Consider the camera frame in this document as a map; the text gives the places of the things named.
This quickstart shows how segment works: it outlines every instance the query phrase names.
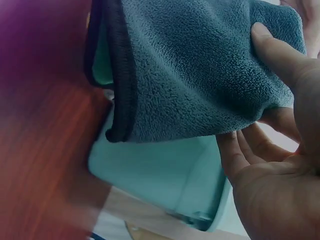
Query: microfiber towel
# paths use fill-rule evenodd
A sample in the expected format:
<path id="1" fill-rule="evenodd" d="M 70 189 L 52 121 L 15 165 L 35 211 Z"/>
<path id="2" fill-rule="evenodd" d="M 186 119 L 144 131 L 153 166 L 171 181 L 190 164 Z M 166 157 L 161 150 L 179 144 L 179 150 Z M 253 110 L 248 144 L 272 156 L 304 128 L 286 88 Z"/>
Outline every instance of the microfiber towel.
<path id="1" fill-rule="evenodd" d="M 293 104 L 257 58 L 261 22 L 302 53 L 302 21 L 259 0 L 101 0 L 115 94 L 110 142 L 159 142 L 240 130 Z"/>

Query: light blue bucket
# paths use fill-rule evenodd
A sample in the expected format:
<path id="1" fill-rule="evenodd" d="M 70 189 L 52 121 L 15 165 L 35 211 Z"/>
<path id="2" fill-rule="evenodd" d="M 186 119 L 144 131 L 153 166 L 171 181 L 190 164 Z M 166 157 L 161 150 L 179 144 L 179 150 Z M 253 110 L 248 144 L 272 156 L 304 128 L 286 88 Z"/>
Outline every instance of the light blue bucket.
<path id="1" fill-rule="evenodd" d="M 89 170 L 98 178 L 179 216 L 186 224 L 213 232 L 225 212 L 230 183 L 214 136 L 160 143 L 110 143 L 105 131 L 92 147 Z"/>

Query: towel hem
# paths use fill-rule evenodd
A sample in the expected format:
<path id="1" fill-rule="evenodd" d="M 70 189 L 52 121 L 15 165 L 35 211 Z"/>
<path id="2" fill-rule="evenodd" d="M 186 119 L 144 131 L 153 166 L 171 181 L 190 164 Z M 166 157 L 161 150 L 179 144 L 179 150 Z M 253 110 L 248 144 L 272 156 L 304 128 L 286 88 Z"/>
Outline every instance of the towel hem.
<path id="1" fill-rule="evenodd" d="M 105 136 L 109 142 L 126 142 L 137 110 L 136 64 L 121 0 L 103 1 L 107 42 L 114 83 L 114 118 Z"/>

